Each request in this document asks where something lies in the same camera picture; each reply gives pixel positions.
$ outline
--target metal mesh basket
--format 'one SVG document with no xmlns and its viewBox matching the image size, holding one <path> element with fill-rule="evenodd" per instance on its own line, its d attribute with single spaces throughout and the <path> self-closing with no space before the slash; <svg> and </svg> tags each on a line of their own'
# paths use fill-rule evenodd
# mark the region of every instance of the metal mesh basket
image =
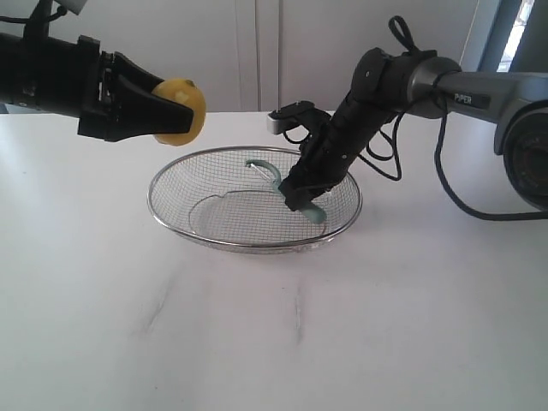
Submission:
<svg viewBox="0 0 548 411">
<path fill-rule="evenodd" d="M 275 165 L 285 177 L 299 153 L 271 147 L 226 147 L 179 158 L 153 178 L 148 205 L 165 227 L 209 247 L 239 253 L 302 251 L 332 240 L 361 211 L 361 193 L 348 174 L 313 203 L 322 224 L 292 212 L 250 159 Z"/>
</svg>

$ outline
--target piper logo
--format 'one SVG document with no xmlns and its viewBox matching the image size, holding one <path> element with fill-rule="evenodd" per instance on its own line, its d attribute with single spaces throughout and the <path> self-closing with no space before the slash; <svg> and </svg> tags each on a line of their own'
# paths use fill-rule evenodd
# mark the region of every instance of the piper logo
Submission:
<svg viewBox="0 0 548 411">
<path fill-rule="evenodd" d="M 455 102 L 460 104 L 472 105 L 472 96 L 466 94 L 455 93 Z"/>
</svg>

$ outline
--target strainer rim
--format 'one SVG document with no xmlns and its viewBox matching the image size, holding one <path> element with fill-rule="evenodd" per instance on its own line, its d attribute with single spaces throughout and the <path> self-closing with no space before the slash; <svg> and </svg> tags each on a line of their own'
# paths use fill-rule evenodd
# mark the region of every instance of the strainer rim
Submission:
<svg viewBox="0 0 548 411">
<path fill-rule="evenodd" d="M 272 242 L 272 243 L 264 243 L 264 244 L 252 244 L 252 243 L 246 243 L 246 242 L 229 242 L 229 241 L 222 241 L 222 240 L 216 240 L 214 238 L 204 237 L 202 235 L 197 235 L 194 233 L 191 233 L 189 231 L 179 229 L 175 227 L 172 224 L 166 223 L 162 218 L 158 215 L 156 210 L 154 210 L 154 206 L 152 205 L 152 192 L 154 188 L 156 187 L 156 184 L 160 177 L 164 174 L 165 171 L 169 170 L 171 167 L 175 166 L 176 164 L 179 164 L 183 161 L 189 160 L 190 158 L 202 156 L 205 154 L 211 154 L 213 152 L 235 152 L 235 151 L 246 151 L 246 150 L 255 150 L 255 151 L 265 151 L 265 152 L 283 152 L 287 154 L 295 154 L 297 156 L 300 156 L 301 153 L 297 150 L 290 150 L 288 148 L 282 148 L 282 147 L 274 147 L 274 146 L 223 146 L 223 147 L 217 147 L 217 148 L 208 148 L 205 150 L 200 150 L 197 152 L 191 152 L 185 156 L 176 158 L 175 160 L 171 161 L 170 163 L 166 164 L 162 169 L 156 173 L 156 175 L 152 178 L 149 186 L 148 186 L 148 193 L 146 194 L 146 203 L 148 204 L 148 210 L 154 217 L 154 219 L 162 226 L 164 226 L 166 229 L 169 229 L 178 235 L 185 236 L 191 240 L 203 242 L 205 244 L 214 244 L 221 247 L 237 247 L 242 249 L 265 249 L 265 250 L 277 250 L 277 249 L 284 249 L 284 248 L 292 248 L 292 247 L 302 247 L 307 245 L 312 245 L 315 243 L 323 243 L 327 241 L 331 241 L 333 238 L 335 238 L 337 235 L 340 235 L 342 232 L 346 231 L 348 228 L 352 226 L 352 224 L 355 223 L 355 221 L 358 219 L 358 217 L 361 214 L 361 208 L 363 206 L 363 196 L 361 194 L 360 186 L 358 185 L 358 182 L 355 180 L 354 176 L 352 174 L 347 173 L 347 177 L 349 178 L 350 182 L 356 189 L 356 193 L 358 194 L 358 205 L 356 206 L 356 209 L 354 211 L 354 214 L 352 217 L 341 227 L 338 227 L 337 229 L 332 230 L 329 233 L 325 233 L 322 235 L 317 235 L 314 237 L 307 238 L 305 240 L 294 240 L 294 241 L 284 241 L 284 242 Z"/>
</svg>

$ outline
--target wire mesh strainer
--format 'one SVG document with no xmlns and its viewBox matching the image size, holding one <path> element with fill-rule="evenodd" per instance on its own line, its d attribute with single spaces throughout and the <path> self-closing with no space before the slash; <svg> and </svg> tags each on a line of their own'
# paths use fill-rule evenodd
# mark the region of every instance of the wire mesh strainer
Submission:
<svg viewBox="0 0 548 411">
<path fill-rule="evenodd" d="M 163 226 L 209 247 L 239 253 L 302 251 L 332 240 L 361 211 L 354 178 L 314 200 L 327 219 L 311 223 L 290 211 L 265 173 L 246 167 L 264 160 L 285 177 L 299 153 L 272 147 L 240 146 L 196 152 L 161 169 L 152 179 L 148 205 Z"/>
</svg>

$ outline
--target yellow ball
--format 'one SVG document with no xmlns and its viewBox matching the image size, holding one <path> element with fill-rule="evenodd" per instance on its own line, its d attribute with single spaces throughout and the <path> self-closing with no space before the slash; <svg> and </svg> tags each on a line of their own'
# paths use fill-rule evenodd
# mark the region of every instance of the yellow ball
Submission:
<svg viewBox="0 0 548 411">
<path fill-rule="evenodd" d="M 152 94 L 186 105 L 194 111 L 194 119 L 188 133 L 156 134 L 156 140 L 170 146 L 183 146 L 194 140 L 206 121 L 206 100 L 199 88 L 191 80 L 171 79 L 158 84 L 152 90 Z"/>
</svg>

